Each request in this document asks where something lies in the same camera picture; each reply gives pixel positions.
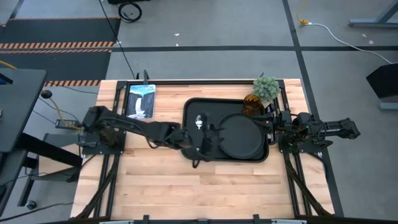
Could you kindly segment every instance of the wooden table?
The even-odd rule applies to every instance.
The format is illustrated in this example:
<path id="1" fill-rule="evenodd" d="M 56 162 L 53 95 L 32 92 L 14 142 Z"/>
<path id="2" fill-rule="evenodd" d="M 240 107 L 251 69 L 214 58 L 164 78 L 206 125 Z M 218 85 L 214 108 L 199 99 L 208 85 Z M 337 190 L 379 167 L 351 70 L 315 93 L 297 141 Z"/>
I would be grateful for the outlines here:
<path id="1" fill-rule="evenodd" d="M 300 80 L 284 81 L 292 113 L 307 112 Z M 101 82 L 96 105 L 113 108 L 116 82 Z M 243 99 L 251 90 L 252 85 L 157 85 L 153 120 L 181 123 L 183 106 L 190 98 Z M 301 154 L 301 159 L 307 187 L 332 213 L 321 162 L 307 154 Z M 97 191 L 102 161 L 103 156 L 96 156 L 81 171 L 71 217 L 78 215 Z M 119 163 L 112 220 L 142 220 L 143 215 L 150 215 L 151 220 L 251 219 L 253 214 L 260 218 L 294 217 L 284 159 L 277 146 L 271 146 L 269 157 L 258 164 L 201 162 L 193 169 L 191 163 L 179 151 L 150 149 L 144 137 L 128 133 Z M 304 214 L 298 187 L 296 191 Z M 101 214 L 107 198 L 105 192 Z"/>

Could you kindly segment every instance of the gray floor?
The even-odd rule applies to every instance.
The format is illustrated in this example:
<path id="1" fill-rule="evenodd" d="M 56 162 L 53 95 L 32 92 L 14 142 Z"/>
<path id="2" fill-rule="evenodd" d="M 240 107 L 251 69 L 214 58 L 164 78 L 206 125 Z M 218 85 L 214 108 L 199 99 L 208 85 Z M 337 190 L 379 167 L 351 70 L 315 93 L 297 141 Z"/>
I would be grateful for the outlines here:
<path id="1" fill-rule="evenodd" d="M 11 14 L 17 1 L 2 0 L 2 17 Z M 352 29 L 348 19 L 374 17 L 392 1 L 387 0 L 308 0 L 303 19 L 328 26 L 334 34 L 354 45 L 397 45 L 398 30 Z M 121 25 L 119 38 L 125 47 L 165 47 L 202 45 L 281 45 L 292 46 L 292 39 L 279 0 L 151 0 L 140 2 L 144 14 L 135 24 Z M 295 19 L 299 0 L 289 0 Z M 116 6 L 104 3 L 108 16 Z M 25 0 L 17 17 L 98 17 L 103 16 L 95 0 Z M 299 28 L 302 46 L 340 46 L 321 27 Z M 398 62 L 397 52 L 378 52 Z M 294 52 L 212 51 L 212 52 L 129 52 L 135 72 L 146 69 L 151 78 L 255 78 L 264 72 L 277 78 L 301 78 Z M 344 213 L 347 217 L 398 220 L 398 113 L 378 110 L 378 100 L 365 77 L 384 61 L 362 52 L 304 52 L 313 94 L 323 120 L 352 118 L 362 135 L 355 141 L 333 139 L 329 148 L 331 162 Z M 123 56 L 112 53 L 107 79 L 131 78 Z M 98 91 L 95 87 L 80 87 Z M 82 119 L 95 95 L 52 88 L 61 109 Z M 54 110 L 39 101 L 35 110 L 56 120 Z M 53 124 L 32 114 L 25 132 L 41 138 L 45 133 L 74 133 L 53 128 Z M 3 217 L 16 209 L 18 181 Z M 56 202 L 71 202 L 76 184 L 38 182 L 31 199 L 43 207 Z M 38 223 L 65 220 L 70 207 L 55 207 L 7 223 Z"/>

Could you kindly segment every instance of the orange and black striped tape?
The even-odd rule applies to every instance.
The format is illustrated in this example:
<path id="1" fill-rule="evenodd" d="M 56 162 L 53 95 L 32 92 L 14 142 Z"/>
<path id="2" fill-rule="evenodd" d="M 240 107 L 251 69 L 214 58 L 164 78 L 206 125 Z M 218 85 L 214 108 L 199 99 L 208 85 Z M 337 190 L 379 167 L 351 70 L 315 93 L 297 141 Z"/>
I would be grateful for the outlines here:
<path id="1" fill-rule="evenodd" d="M 80 47 L 112 47 L 113 41 L 54 42 L 54 43 L 0 43 L 0 49 L 52 49 Z"/>
<path id="2" fill-rule="evenodd" d="M 52 53 L 85 53 L 85 52 L 109 52 L 110 49 L 81 49 L 81 50 L 6 50 L 1 51 L 0 54 L 52 54 Z"/>
<path id="3" fill-rule="evenodd" d="M 61 18 L 13 18 L 15 20 L 61 20 L 61 19 L 106 19 L 106 17 L 61 17 Z M 108 19 L 120 19 L 119 16 L 108 17 Z"/>
<path id="4" fill-rule="evenodd" d="M 60 81 L 48 81 L 44 83 L 44 86 L 98 86 L 101 80 L 60 80 Z"/>

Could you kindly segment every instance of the white cable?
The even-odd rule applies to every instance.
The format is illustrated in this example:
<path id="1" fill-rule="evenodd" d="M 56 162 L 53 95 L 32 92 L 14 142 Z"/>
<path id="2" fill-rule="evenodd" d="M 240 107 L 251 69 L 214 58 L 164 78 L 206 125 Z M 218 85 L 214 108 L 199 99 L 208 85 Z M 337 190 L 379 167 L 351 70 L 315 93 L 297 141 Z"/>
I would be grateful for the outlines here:
<path id="1" fill-rule="evenodd" d="M 342 44 L 345 44 L 345 45 L 347 45 L 347 46 L 350 46 L 350 47 L 352 47 L 352 48 L 354 48 L 354 49 L 356 49 L 356 50 L 359 50 L 359 51 L 362 51 L 362 52 L 366 52 L 366 53 L 371 53 L 371 54 L 377 55 L 377 56 L 379 56 L 380 58 L 382 58 L 383 60 L 385 60 L 387 63 L 393 64 L 392 62 L 390 62 L 389 60 L 387 60 L 385 57 L 379 55 L 379 54 L 376 53 L 376 52 L 373 52 L 373 51 L 370 51 L 370 50 L 362 50 L 362 49 L 359 49 L 359 48 L 357 48 L 357 47 L 355 47 L 355 46 L 352 46 L 352 45 L 349 44 L 349 43 L 346 43 L 346 42 L 344 42 L 344 41 L 342 41 L 342 40 L 339 40 L 337 37 L 335 37 L 335 36 L 331 33 L 330 29 L 327 28 L 327 26 L 325 26 L 325 25 L 322 25 L 322 24 L 313 24 L 313 23 L 311 23 L 311 22 L 308 23 L 308 24 L 305 24 L 305 25 L 306 25 L 306 26 L 322 26 L 322 27 L 324 27 L 325 29 L 327 29 L 327 30 L 329 31 L 330 35 L 331 35 L 335 40 L 337 40 L 338 42 L 340 42 L 340 43 L 342 43 Z"/>

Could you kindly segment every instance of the caster wheel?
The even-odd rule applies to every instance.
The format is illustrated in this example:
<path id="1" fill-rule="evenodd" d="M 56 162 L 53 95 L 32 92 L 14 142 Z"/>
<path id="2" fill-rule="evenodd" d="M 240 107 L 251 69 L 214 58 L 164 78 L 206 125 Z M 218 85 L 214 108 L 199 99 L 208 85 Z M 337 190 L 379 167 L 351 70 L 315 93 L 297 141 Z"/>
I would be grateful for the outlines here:
<path id="1" fill-rule="evenodd" d="M 26 202 L 25 207 L 27 209 L 29 209 L 29 210 L 33 210 L 33 209 L 35 209 L 37 207 L 37 204 L 36 204 L 36 202 L 29 200 L 29 201 Z"/>

